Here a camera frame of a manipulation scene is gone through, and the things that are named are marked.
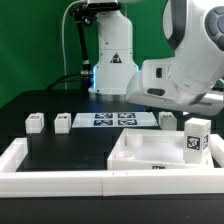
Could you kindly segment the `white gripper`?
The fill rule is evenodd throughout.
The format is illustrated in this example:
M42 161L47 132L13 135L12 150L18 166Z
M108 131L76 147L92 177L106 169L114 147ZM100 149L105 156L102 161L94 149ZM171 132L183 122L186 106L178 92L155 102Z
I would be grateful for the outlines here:
M174 111L214 116L224 108L224 93L210 90L199 102L192 105L176 103L181 94L171 84L168 73L171 59L154 59L143 62L142 69L130 80L126 99L130 103Z

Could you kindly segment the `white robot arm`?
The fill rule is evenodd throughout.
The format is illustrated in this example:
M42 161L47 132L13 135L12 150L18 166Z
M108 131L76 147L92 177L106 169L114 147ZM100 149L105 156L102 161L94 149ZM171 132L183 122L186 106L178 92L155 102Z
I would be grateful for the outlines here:
M133 26L119 10L130 0L87 0L98 22L99 60L90 96L213 116L224 109L224 0L168 0L163 33L174 51L137 66Z

